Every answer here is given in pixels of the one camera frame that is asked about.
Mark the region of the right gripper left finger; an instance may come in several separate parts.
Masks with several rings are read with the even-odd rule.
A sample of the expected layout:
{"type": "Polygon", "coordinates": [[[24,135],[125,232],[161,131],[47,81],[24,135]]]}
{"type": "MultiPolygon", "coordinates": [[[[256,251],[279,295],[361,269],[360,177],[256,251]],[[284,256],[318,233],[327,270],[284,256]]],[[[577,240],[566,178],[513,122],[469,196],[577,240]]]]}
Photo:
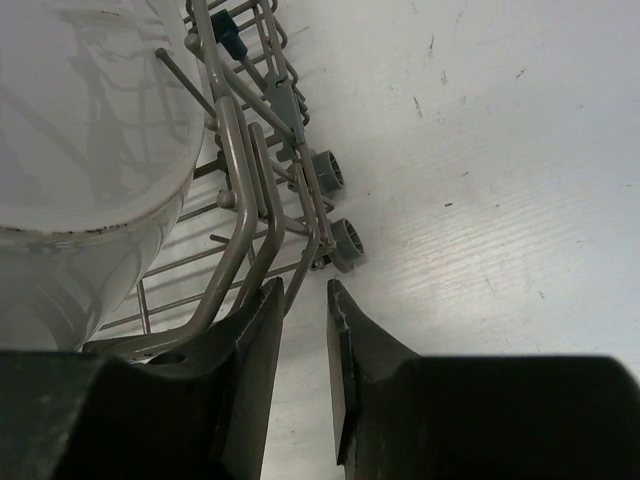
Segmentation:
{"type": "Polygon", "coordinates": [[[1,355],[5,479],[257,479],[284,318],[281,279],[145,364],[1,355]]]}

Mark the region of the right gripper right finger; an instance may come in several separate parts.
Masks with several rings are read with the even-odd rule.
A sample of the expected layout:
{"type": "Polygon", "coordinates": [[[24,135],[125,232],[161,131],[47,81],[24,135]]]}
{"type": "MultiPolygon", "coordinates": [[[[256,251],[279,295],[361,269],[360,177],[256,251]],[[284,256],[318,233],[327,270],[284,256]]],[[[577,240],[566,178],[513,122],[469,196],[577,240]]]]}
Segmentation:
{"type": "Polygon", "coordinates": [[[421,355],[327,285],[337,463],[349,479],[635,479],[639,386],[602,355],[421,355]]]}

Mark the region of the white oval plate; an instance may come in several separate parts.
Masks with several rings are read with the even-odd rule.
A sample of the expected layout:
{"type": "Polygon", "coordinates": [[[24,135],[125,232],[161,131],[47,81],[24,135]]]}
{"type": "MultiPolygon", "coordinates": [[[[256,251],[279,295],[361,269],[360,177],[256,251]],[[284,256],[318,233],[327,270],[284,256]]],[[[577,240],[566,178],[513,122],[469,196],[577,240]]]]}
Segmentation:
{"type": "Polygon", "coordinates": [[[204,113],[176,1],[1,5],[1,346],[74,351],[183,208],[204,113]]]}

